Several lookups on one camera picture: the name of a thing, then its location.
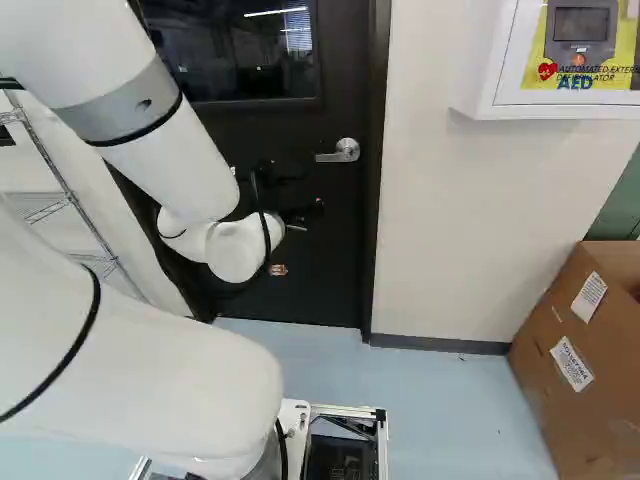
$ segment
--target aed cabinet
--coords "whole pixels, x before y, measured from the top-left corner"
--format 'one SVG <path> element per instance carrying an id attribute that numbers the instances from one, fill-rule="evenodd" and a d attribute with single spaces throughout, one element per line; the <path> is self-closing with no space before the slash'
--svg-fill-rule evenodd
<path id="1" fill-rule="evenodd" d="M 481 120 L 640 119 L 638 9 L 638 0 L 465 2 L 451 106 Z"/>

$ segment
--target cardboard box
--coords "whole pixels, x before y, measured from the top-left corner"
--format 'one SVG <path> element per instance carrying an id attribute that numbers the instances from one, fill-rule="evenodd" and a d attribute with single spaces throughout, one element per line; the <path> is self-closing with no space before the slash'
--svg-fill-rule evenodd
<path id="1" fill-rule="evenodd" d="M 582 242 L 515 338 L 509 362 L 562 479 L 640 479 L 636 298 L 640 242 Z"/>

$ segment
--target yellow sign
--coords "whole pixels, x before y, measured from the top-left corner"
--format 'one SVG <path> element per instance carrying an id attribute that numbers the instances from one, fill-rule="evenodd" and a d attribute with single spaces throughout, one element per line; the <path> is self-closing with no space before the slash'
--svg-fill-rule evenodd
<path id="1" fill-rule="evenodd" d="M 543 5 L 521 89 L 630 90 L 631 78 L 634 72 L 640 73 L 640 66 L 635 65 L 638 19 L 627 17 L 627 3 L 620 0 L 618 8 L 615 56 L 601 65 L 559 65 L 544 56 L 548 8 Z"/>

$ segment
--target red heart logo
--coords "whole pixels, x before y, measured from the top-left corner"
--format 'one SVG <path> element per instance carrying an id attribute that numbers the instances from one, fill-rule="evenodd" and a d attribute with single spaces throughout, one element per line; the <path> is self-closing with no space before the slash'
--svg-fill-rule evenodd
<path id="1" fill-rule="evenodd" d="M 543 81 L 549 80 L 557 72 L 557 63 L 541 63 L 538 67 L 538 73 L 540 74 L 540 78 Z"/>

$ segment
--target light blue floor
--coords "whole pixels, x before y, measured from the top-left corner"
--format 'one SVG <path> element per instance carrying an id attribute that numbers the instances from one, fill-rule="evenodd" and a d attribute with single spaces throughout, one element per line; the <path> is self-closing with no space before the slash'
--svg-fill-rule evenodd
<path id="1" fill-rule="evenodd" d="M 345 329 L 217 325 L 269 348 L 291 398 L 386 408 L 391 480 L 557 479 L 502 357 L 371 348 Z M 126 480 L 136 460 L 115 449 L 0 440 L 2 479 Z"/>

